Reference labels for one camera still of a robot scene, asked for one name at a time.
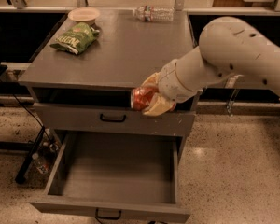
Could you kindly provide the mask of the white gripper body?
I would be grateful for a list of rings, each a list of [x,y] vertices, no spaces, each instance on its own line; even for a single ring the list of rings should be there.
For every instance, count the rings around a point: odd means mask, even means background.
[[[176,103],[184,103],[189,98],[195,96],[197,91],[186,89],[178,80],[175,67],[177,59],[171,60],[159,72],[158,89],[159,93]]]

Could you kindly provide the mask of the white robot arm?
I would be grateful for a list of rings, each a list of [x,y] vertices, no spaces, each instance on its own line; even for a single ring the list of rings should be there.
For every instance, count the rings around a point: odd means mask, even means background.
[[[147,78],[157,91],[143,114],[159,116],[236,75],[252,77],[280,97],[280,47],[245,21],[220,17],[203,28],[198,47]]]

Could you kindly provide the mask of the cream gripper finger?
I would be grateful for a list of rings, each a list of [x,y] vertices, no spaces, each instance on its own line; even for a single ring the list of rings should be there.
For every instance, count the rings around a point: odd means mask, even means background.
[[[150,75],[142,84],[142,87],[158,87],[160,73],[156,72]]]
[[[146,116],[156,117],[167,111],[173,110],[175,108],[175,102],[163,97],[159,93],[155,93],[149,103],[142,113]]]

